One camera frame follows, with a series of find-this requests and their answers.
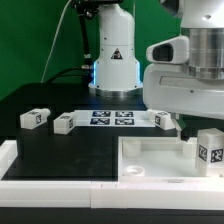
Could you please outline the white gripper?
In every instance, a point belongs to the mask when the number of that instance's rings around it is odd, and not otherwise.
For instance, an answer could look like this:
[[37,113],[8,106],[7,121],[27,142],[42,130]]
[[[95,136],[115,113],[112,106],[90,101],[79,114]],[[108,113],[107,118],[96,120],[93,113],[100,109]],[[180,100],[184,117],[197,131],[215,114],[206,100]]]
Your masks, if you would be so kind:
[[148,109],[175,113],[178,139],[186,128],[180,114],[224,119],[224,80],[190,76],[189,46],[189,38],[180,35],[146,50],[151,64],[144,72],[143,102]]

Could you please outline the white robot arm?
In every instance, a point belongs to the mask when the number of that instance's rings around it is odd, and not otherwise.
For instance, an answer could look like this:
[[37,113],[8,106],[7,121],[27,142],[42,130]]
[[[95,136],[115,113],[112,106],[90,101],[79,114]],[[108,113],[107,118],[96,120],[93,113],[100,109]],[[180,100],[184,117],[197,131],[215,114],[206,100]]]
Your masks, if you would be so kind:
[[123,0],[71,0],[82,20],[100,17],[100,54],[88,62],[89,90],[124,97],[141,91],[149,109],[224,120],[224,0],[158,0],[181,19],[180,34],[146,50],[139,77],[134,18]]

